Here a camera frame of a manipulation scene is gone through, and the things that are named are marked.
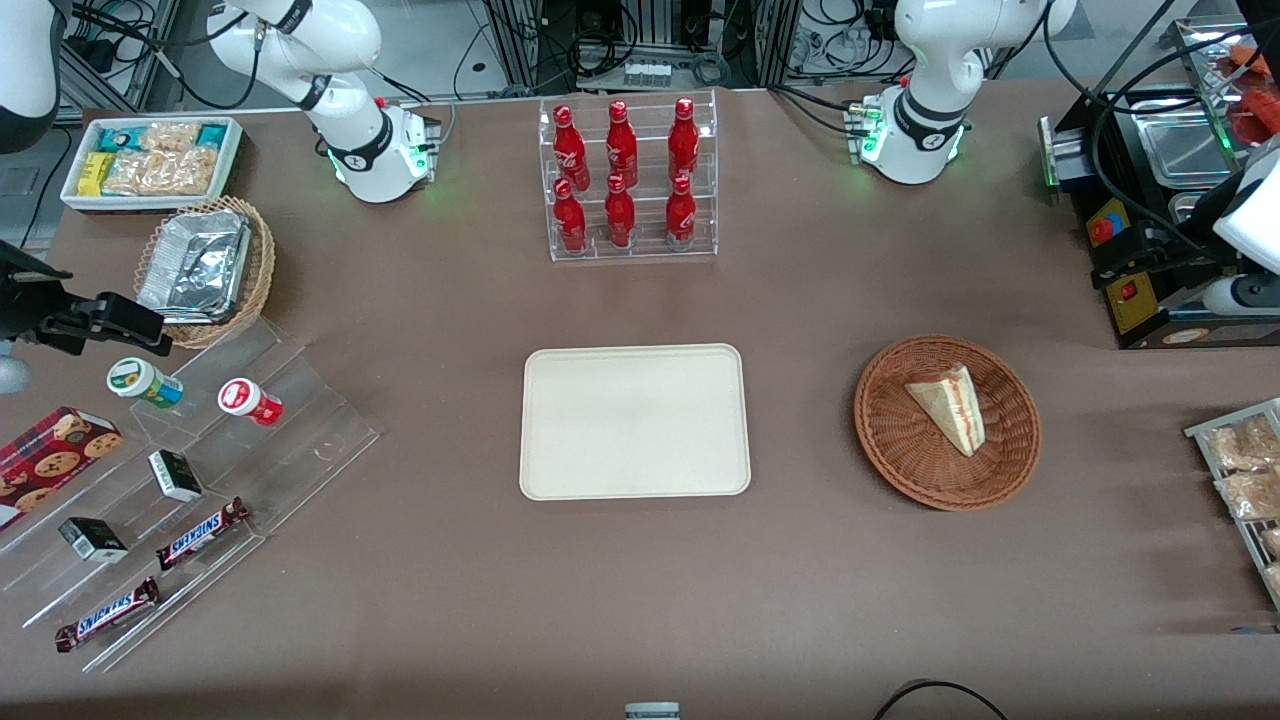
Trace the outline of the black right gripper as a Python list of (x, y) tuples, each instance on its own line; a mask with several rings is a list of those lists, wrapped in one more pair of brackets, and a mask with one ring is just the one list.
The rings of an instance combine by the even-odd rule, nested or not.
[(172, 351), (164, 316), (128, 297), (101, 292), (93, 300), (93, 328), (81, 305), (87, 300), (65, 291), (74, 277), (17, 246), (1, 242), (1, 331), (5, 341), (41, 343), (79, 356), (90, 341), (132, 345), (159, 357)]

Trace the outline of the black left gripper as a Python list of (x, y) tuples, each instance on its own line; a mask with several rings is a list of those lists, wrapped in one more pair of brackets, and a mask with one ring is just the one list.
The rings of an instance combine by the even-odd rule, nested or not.
[[(1147, 275), (1156, 295), (1196, 291), (1216, 278), (1216, 268), (1234, 275), (1256, 274), (1257, 210), (1252, 202), (1256, 191), (1257, 173), (1245, 169), (1199, 197), (1187, 219), (1187, 238), (1199, 250), (1162, 232), (1120, 231), (1108, 237), (1091, 236), (1092, 265), (1097, 272), (1128, 269), (1106, 278), (1106, 290)], [(1198, 259), (1211, 266), (1179, 266)], [(1169, 263), (1175, 268), (1144, 270)]]

